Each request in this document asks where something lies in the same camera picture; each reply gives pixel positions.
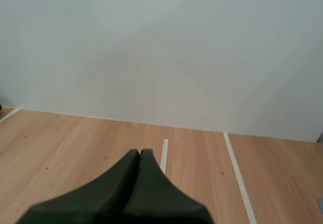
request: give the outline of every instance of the white tape strip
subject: white tape strip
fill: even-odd
[[[236,157],[234,156],[234,152],[233,152],[233,149],[232,149],[232,146],[230,143],[229,135],[227,132],[223,132],[223,136],[226,141],[227,149],[228,149],[228,152],[229,152],[229,155],[231,158],[234,172],[236,173],[236,177],[238,180],[238,185],[240,187],[242,199],[243,199],[243,202],[244,202],[244,205],[246,207],[246,211],[247,211],[247,214],[249,217],[249,222],[250,222],[250,224],[257,224],[257,220],[256,220],[256,217],[254,216],[253,209],[252,209],[252,206],[251,206],[251,203],[249,200],[249,196],[248,196],[246,187],[244,185],[244,182],[243,182],[240,170],[239,170],[239,166],[238,166]]]
[[[16,113],[17,111],[19,111],[20,108],[14,108],[8,115],[6,115],[5,117],[3,117],[1,120],[0,120],[0,123],[1,122],[4,122],[6,119],[8,119],[10,116],[12,116],[14,113]]]
[[[161,154],[161,161],[160,161],[160,169],[164,174],[166,172],[167,151],[168,151],[168,139],[164,139],[163,151]]]

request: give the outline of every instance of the wooden table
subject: wooden table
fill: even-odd
[[[166,176],[216,223],[249,223],[222,133],[20,110],[0,123],[0,223],[151,148]],[[323,145],[230,134],[258,223],[323,223]]]

